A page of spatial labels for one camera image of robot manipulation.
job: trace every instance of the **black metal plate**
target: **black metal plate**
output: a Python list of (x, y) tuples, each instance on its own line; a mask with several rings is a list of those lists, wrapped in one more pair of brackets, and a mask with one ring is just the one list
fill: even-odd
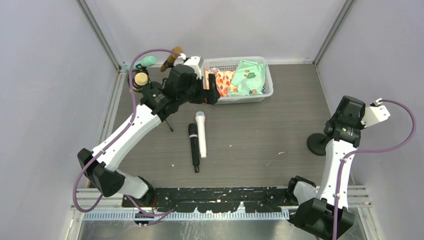
[[(280, 206), (292, 206), (286, 201), (286, 188), (272, 187), (158, 187), (154, 190), (156, 200), (143, 205), (135, 199), (140, 207), (158, 208), (166, 212), (172, 208), (179, 213), (192, 213), (196, 208), (200, 213), (234, 212), (243, 202), (246, 213), (281, 212)], [(122, 207), (134, 208), (123, 198)]]

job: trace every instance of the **white wall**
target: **white wall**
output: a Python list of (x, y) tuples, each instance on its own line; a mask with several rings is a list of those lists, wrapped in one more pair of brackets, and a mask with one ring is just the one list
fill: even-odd
[[(365, 184), (388, 240), (424, 238), (424, 2), (359, 0), (318, 66), (330, 108), (342, 95), (400, 101), (415, 113), (413, 140), (390, 153), (358, 154), (352, 176)], [(411, 120), (387, 104), (388, 121), (362, 131), (359, 148), (400, 143)]]
[[(181, 46), (205, 59), (312, 61), (345, 0), (87, 0), (120, 62)], [(158, 55), (158, 63), (166, 54)]]
[(59, 240), (116, 71), (75, 0), (0, 7), (0, 239)]

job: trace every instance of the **cloth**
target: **cloth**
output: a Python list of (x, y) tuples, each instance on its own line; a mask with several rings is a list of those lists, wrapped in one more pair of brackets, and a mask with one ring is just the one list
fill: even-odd
[(228, 97), (229, 91), (234, 91), (231, 87), (231, 80), (233, 79), (235, 71), (220, 71), (217, 68), (211, 70), (205, 69), (204, 75), (206, 79), (206, 89), (209, 89), (209, 74), (215, 74), (216, 88), (218, 89), (221, 97)]
[(228, 97), (263, 94), (266, 67), (266, 64), (241, 60), (229, 85)]

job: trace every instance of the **cable clip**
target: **cable clip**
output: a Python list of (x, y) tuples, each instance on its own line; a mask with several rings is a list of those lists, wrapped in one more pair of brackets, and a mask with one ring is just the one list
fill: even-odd
[(180, 53), (178, 56), (179, 59), (186, 60), (187, 56), (184, 53)]
[(381, 100), (382, 100), (382, 98), (380, 97), (379, 99), (371, 102), (370, 105), (373, 106), (373, 107), (378, 107), (378, 106), (380, 106), (382, 104), (382, 102), (380, 102)]

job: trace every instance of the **metal floor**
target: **metal floor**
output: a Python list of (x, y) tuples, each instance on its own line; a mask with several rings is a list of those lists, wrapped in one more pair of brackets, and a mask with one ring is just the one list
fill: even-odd
[[(258, 103), (206, 105), (186, 103), (168, 121), (149, 132), (119, 169), (141, 176), (155, 187), (286, 186), (299, 175), (319, 185), (325, 157), (309, 152), (306, 139), (321, 133), (330, 112), (311, 64), (270, 65), (274, 93)], [(168, 71), (151, 68), (152, 81)], [(127, 85), (114, 122), (116, 129), (132, 112)], [(206, 116), (207, 158), (194, 173), (189, 123), (197, 111)]]
[[(357, 215), (357, 210), (350, 210)], [(79, 240), (316, 240), (286, 220), (164, 221), (147, 228), (134, 222), (84, 221)], [(360, 219), (339, 240), (366, 240)]]

